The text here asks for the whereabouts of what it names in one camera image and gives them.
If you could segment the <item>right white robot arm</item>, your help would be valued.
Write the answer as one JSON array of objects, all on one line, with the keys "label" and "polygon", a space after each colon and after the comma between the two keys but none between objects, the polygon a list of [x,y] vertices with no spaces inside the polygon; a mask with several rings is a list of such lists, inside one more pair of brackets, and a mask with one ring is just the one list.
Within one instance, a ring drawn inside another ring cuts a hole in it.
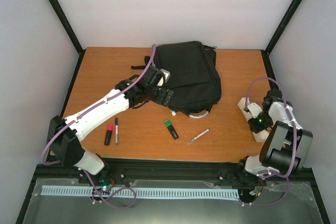
[{"label": "right white robot arm", "polygon": [[245,117],[254,139],[263,143],[260,154],[241,162],[243,171],[257,177],[288,177],[300,172],[313,134],[305,130],[293,114],[292,104],[279,90],[269,90],[259,106],[243,97],[237,106]]}]

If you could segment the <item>beige pencil case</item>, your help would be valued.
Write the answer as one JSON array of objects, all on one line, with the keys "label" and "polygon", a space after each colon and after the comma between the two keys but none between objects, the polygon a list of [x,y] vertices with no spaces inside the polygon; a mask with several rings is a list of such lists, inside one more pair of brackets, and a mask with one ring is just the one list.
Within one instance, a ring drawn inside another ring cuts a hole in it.
[{"label": "beige pencil case", "polygon": [[[251,122],[251,119],[256,119],[257,116],[262,112],[261,107],[257,103],[251,103],[249,98],[246,97],[241,98],[237,106],[241,110],[247,122]],[[253,132],[252,129],[250,129],[250,131],[252,132],[257,143],[265,142],[269,136],[267,130],[262,130],[258,133]]]}]

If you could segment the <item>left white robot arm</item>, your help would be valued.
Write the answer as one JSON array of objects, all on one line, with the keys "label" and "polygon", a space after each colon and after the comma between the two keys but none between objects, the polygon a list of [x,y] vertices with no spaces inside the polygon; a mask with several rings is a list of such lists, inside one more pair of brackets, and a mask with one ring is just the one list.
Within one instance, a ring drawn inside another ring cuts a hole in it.
[{"label": "left white robot arm", "polygon": [[54,116],[49,123],[47,149],[56,157],[56,163],[66,168],[84,169],[97,183],[108,180],[109,170],[97,154],[82,147],[84,140],[95,128],[111,117],[135,109],[149,101],[167,106],[173,91],[163,85],[170,78],[170,72],[154,66],[141,75],[120,81],[102,99],[84,110],[66,117]]}]

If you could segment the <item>black student backpack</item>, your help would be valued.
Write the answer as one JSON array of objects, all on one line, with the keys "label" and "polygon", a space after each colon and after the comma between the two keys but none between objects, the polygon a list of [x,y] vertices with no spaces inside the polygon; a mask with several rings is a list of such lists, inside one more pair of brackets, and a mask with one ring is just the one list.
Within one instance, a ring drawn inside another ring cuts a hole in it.
[{"label": "black student backpack", "polygon": [[164,44],[156,47],[153,65],[170,73],[162,88],[173,94],[164,103],[174,112],[194,119],[206,117],[222,96],[216,70],[216,52],[199,41]]}]

